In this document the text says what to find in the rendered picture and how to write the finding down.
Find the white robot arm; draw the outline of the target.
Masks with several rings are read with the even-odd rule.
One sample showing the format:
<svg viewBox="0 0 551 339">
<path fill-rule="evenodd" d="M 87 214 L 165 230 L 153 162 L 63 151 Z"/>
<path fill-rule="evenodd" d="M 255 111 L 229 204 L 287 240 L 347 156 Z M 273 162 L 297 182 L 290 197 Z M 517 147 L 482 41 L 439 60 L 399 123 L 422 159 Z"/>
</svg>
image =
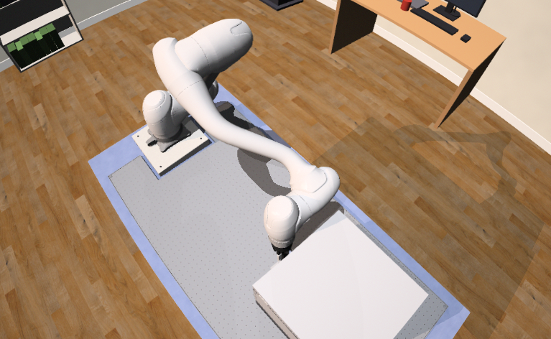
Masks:
<svg viewBox="0 0 551 339">
<path fill-rule="evenodd" d="M 216 108 L 218 74 L 240 60 L 252 43 L 253 34 L 240 19 L 212 23 L 180 41 L 160 40 L 152 52 L 168 91 L 155 90 L 144 99 L 143 114 L 151 135 L 146 143 L 148 147 L 157 143 L 166 152 L 191 135 L 182 124 L 191 115 L 218 140 L 282 163 L 290 173 L 291 192 L 267 203 L 264 227 L 274 246 L 286 248 L 303 224 L 333 199 L 340 178 L 334 169 L 318 169 L 289 147 L 230 123 Z"/>
</svg>

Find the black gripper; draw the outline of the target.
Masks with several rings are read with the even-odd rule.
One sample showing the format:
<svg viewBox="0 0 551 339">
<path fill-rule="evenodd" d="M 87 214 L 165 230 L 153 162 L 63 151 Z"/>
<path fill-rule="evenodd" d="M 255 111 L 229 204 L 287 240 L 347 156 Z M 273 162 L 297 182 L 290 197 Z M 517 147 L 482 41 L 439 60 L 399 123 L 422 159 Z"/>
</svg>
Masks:
<svg viewBox="0 0 551 339">
<path fill-rule="evenodd" d="M 278 248 L 272 244 L 274 251 L 277 252 L 277 261 L 283 260 L 288 254 L 292 252 L 292 243 L 286 248 Z M 284 252 L 285 251 L 285 252 Z"/>
</svg>

